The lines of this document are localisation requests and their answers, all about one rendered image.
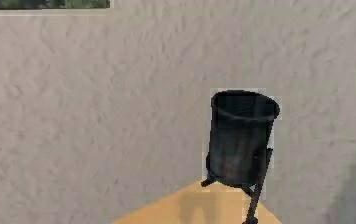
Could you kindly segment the black waste bin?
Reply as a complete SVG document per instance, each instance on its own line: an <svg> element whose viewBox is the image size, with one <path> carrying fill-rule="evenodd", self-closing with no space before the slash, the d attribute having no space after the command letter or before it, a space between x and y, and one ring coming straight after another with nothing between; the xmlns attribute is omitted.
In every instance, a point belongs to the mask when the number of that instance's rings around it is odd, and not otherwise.
<svg viewBox="0 0 356 224"><path fill-rule="evenodd" d="M215 182L239 188L250 197L242 224L258 224L255 216L268 166L269 146L279 104L253 91L225 90L211 97L211 128L206 155L207 187Z"/></svg>

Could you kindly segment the window with white frame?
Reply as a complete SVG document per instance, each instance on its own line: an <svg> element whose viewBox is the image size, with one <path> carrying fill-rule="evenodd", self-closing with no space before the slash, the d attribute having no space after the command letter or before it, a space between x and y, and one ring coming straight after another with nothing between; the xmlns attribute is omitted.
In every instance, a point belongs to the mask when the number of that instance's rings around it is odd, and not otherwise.
<svg viewBox="0 0 356 224"><path fill-rule="evenodd" d="M0 16L97 14L114 8L115 0L0 0Z"/></svg>

